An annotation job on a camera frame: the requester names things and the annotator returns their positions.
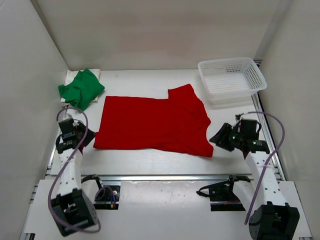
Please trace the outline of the red t shirt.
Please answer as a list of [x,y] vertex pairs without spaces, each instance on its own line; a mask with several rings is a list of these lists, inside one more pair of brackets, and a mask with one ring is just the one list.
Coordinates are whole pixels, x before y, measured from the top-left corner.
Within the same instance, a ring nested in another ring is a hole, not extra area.
[[94,148],[156,149],[211,158],[211,120],[191,84],[168,90],[166,99],[107,96]]

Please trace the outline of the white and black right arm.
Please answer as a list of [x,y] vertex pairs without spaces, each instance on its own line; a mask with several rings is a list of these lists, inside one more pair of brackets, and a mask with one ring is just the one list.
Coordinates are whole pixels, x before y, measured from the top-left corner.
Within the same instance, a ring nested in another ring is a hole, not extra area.
[[241,119],[235,125],[224,123],[209,140],[229,152],[240,150],[252,176],[230,175],[226,181],[209,187],[209,193],[216,203],[241,203],[252,239],[291,240],[300,213],[281,192],[268,144],[259,139],[261,128],[257,120]]

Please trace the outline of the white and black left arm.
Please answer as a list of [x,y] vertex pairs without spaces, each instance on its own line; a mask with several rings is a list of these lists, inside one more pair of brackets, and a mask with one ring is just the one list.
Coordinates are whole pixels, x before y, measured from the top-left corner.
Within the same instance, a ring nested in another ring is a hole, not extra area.
[[57,177],[57,192],[49,205],[61,235],[67,237],[98,224],[94,203],[82,189],[81,178],[82,150],[95,133],[72,117],[61,120],[58,125],[61,135],[55,146],[63,172]]

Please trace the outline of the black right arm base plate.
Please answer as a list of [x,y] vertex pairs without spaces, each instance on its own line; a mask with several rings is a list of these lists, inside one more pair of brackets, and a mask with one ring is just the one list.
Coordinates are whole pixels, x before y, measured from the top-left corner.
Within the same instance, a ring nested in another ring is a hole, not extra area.
[[203,186],[196,194],[209,198],[211,212],[245,211],[239,198],[233,193],[234,184],[239,181],[251,182],[247,176],[229,175],[226,181]]

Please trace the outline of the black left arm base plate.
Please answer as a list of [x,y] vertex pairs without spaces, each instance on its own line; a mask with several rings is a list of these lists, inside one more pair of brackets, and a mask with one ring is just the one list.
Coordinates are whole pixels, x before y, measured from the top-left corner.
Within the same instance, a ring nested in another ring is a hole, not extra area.
[[99,176],[99,185],[100,188],[105,187],[102,191],[99,192],[97,197],[94,200],[94,207],[96,210],[118,210],[120,203],[121,195],[121,181],[115,180],[106,176]]

